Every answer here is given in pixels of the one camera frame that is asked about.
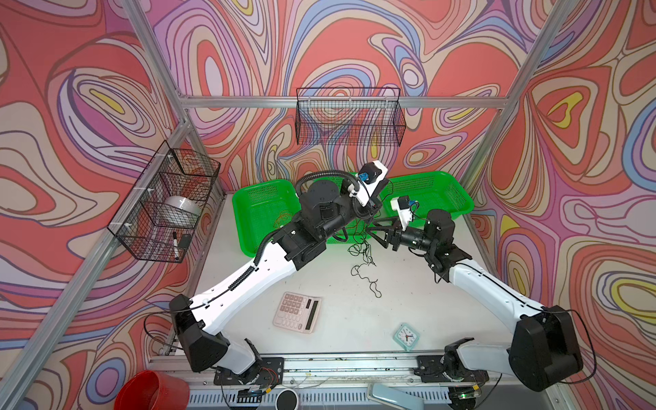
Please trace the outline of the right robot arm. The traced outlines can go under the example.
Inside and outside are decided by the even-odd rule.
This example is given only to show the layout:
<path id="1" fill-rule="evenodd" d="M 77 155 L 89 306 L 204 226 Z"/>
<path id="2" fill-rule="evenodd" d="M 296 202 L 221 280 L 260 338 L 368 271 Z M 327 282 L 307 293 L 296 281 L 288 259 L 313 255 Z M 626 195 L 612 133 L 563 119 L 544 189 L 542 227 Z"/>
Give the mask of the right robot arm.
<path id="1" fill-rule="evenodd" d="M 480 344 L 461 338 L 447 345 L 441 371 L 461 380 L 470 372 L 513 375 L 532 391 L 544 391 L 584 368 L 577 333 L 570 312 L 546 307 L 521 295 L 485 271 L 454 242 L 455 223 L 441 209 L 430 211 L 418 229 L 406 223 L 407 210 L 397 217 L 375 220 L 367 234 L 386 249 L 401 246 L 420 254 L 437 282 L 464 290 L 486 307 L 510 331 L 506 344 Z"/>

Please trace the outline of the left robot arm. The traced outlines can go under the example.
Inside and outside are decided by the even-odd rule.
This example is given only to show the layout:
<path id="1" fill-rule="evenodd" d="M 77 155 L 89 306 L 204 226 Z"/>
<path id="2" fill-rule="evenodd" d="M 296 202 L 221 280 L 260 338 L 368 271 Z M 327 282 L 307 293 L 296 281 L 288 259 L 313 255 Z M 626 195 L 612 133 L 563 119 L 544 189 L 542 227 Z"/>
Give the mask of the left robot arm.
<path id="1" fill-rule="evenodd" d="M 225 325 L 248 303 L 280 280 L 298 272 L 326 250 L 326 242 L 353 220 L 371 221 L 389 183 L 387 168 L 369 162 L 357 174 L 330 170 L 297 181 L 300 210 L 289 223 L 268 233 L 256 255 L 222 282 L 193 297 L 169 303 L 174 332 L 193 372 L 212 367 L 239 377 L 259 372 L 253 343 L 230 341 Z"/>

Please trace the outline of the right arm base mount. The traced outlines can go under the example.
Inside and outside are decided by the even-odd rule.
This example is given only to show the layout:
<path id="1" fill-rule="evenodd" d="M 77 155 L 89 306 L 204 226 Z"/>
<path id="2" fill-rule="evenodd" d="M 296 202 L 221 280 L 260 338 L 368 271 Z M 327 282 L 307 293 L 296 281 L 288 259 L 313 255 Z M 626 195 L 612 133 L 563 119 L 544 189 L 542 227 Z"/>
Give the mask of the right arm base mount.
<path id="1" fill-rule="evenodd" d="M 444 348 L 442 355 L 419 355 L 413 374 L 420 377 L 422 383 L 476 382 L 486 384 L 490 381 L 488 372 L 465 368 L 457 353 L 461 345 L 473 340 L 474 338 L 461 338 L 450 343 Z"/>

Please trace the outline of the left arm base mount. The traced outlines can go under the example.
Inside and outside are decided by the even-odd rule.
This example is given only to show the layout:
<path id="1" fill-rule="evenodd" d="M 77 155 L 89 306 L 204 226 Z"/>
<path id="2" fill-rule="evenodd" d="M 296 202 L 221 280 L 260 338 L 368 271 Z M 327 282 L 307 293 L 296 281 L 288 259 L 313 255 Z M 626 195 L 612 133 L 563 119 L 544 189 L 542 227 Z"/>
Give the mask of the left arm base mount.
<path id="1" fill-rule="evenodd" d="M 213 366 L 214 385 L 275 388 L 283 381 L 285 358 L 262 357 L 249 339 L 232 343 L 227 353 Z"/>

